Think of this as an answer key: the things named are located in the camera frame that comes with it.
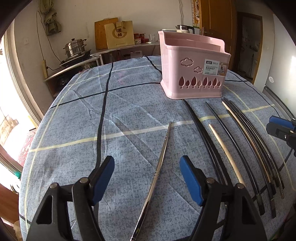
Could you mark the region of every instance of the blue pad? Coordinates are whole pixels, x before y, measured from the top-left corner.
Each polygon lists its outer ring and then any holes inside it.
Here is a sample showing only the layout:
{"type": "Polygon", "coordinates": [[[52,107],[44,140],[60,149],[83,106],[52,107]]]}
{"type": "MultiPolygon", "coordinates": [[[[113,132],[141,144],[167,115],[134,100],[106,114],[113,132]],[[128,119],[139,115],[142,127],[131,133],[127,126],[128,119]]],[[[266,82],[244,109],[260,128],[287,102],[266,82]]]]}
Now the blue pad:
{"type": "Polygon", "coordinates": [[[275,123],[275,124],[278,124],[280,126],[284,126],[284,127],[287,127],[291,130],[295,130],[295,126],[293,126],[292,122],[291,121],[288,121],[288,120],[285,120],[285,119],[282,119],[282,118],[279,118],[277,116],[274,116],[272,115],[270,118],[269,118],[269,122],[272,122],[272,123],[275,123]]]}
{"type": "Polygon", "coordinates": [[[100,166],[100,169],[103,168],[103,170],[99,179],[94,185],[94,196],[92,199],[94,204],[102,200],[103,195],[106,191],[106,188],[109,184],[110,178],[114,171],[114,167],[115,167],[114,158],[111,156],[110,158],[108,157],[106,157],[105,161],[100,166]]]}
{"type": "Polygon", "coordinates": [[[194,173],[195,167],[188,156],[182,156],[179,165],[191,198],[199,206],[201,206],[204,202],[204,199],[202,197],[202,187],[197,180],[198,177],[194,173]]]}

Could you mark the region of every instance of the kettle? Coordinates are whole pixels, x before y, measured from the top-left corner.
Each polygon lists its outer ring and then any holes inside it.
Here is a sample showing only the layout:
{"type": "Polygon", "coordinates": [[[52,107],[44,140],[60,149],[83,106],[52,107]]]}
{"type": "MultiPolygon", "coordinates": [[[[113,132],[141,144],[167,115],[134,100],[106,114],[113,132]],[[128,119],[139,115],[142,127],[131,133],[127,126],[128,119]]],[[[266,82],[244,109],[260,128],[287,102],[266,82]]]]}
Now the kettle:
{"type": "Polygon", "coordinates": [[[189,29],[192,30],[192,33],[194,34],[194,27],[187,26],[187,25],[177,25],[176,26],[178,33],[189,33],[189,29]]]}

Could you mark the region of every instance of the stainless steel pot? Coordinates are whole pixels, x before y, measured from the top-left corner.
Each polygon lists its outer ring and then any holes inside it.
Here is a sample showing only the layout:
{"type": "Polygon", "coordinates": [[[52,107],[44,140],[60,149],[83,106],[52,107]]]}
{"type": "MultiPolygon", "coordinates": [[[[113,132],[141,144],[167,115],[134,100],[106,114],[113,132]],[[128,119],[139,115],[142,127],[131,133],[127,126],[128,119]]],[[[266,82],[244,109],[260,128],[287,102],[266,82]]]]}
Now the stainless steel pot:
{"type": "Polygon", "coordinates": [[[63,49],[65,49],[68,58],[73,57],[79,53],[85,52],[84,41],[86,39],[71,39],[71,42],[67,43],[63,49]]]}

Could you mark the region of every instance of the metal bolt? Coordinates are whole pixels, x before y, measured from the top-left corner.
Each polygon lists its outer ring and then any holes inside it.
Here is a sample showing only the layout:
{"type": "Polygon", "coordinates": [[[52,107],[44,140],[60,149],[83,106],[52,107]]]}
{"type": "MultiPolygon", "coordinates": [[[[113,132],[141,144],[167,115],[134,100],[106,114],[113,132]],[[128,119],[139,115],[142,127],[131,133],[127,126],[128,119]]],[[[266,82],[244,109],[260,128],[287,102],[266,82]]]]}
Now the metal bolt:
{"type": "Polygon", "coordinates": [[[238,187],[239,189],[244,189],[244,184],[242,184],[242,183],[238,183],[238,184],[237,184],[237,187],[238,187]]]}
{"type": "Polygon", "coordinates": [[[57,183],[50,184],[50,188],[56,188],[56,187],[57,187],[57,183]]]}
{"type": "Polygon", "coordinates": [[[207,178],[207,183],[208,184],[213,184],[215,182],[215,179],[214,178],[212,178],[212,177],[208,177],[207,178]]]}
{"type": "Polygon", "coordinates": [[[80,179],[80,183],[87,183],[88,182],[88,178],[87,177],[82,177],[81,179],[80,179]]]}

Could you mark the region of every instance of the refrigerator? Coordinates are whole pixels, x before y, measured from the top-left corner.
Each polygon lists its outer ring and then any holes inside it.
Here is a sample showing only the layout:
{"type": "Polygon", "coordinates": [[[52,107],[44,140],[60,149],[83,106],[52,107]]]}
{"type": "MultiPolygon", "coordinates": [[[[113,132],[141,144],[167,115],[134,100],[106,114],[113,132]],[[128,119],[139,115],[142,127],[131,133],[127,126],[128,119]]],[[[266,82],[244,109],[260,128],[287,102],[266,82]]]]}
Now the refrigerator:
{"type": "Polygon", "coordinates": [[[263,93],[287,119],[296,116],[296,45],[273,14],[274,52],[263,93]]]}

